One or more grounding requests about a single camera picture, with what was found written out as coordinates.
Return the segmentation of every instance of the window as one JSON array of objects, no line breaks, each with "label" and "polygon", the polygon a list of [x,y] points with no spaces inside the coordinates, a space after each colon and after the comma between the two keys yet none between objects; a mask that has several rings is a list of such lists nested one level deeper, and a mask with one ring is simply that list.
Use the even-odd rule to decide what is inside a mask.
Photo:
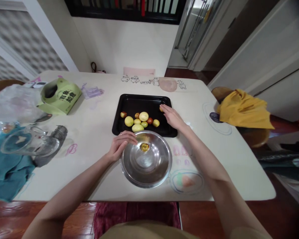
[{"label": "window", "polygon": [[186,0],[65,0],[73,17],[178,25]]}]

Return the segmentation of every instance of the plastic bag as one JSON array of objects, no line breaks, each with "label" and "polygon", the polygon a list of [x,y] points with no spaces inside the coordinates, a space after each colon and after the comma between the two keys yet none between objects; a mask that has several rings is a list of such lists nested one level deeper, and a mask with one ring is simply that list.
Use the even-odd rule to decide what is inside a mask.
[{"label": "plastic bag", "polygon": [[2,122],[32,123],[45,113],[37,108],[40,91],[21,85],[8,86],[0,91],[0,120]]}]

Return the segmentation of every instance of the person's left hand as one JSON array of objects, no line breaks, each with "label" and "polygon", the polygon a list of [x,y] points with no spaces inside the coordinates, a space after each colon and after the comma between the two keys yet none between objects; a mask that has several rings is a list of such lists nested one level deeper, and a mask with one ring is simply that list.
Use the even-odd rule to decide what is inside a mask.
[{"label": "person's left hand", "polygon": [[109,160],[112,162],[117,161],[128,143],[136,145],[137,140],[135,137],[136,135],[134,133],[127,130],[116,136],[112,141],[109,152],[106,154]]}]

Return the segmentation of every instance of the hand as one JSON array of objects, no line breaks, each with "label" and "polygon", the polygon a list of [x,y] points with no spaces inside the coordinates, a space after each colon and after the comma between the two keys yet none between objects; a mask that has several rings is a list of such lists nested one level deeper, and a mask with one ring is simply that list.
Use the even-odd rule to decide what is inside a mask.
[{"label": "hand", "polygon": [[167,119],[167,123],[169,123],[170,126],[177,130],[182,130],[187,126],[176,110],[167,105],[160,105],[160,107],[162,108],[164,116]]},{"label": "hand", "polygon": [[127,146],[128,143],[137,144],[136,135],[130,131],[123,131],[118,136],[116,136],[113,141],[111,148],[108,153],[106,153],[106,157],[111,161],[115,162],[117,161],[121,154],[123,153],[123,150]]}]

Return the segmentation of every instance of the door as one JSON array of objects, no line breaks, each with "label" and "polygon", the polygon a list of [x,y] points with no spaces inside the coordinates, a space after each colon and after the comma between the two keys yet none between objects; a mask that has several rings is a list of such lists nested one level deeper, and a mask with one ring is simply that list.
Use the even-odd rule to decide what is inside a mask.
[{"label": "door", "polygon": [[208,85],[255,95],[299,69],[299,1],[280,0]]},{"label": "door", "polygon": [[169,66],[187,67],[205,36],[222,0],[193,0],[183,15]]},{"label": "door", "polygon": [[267,110],[291,122],[299,120],[299,70],[257,96],[267,101]]}]

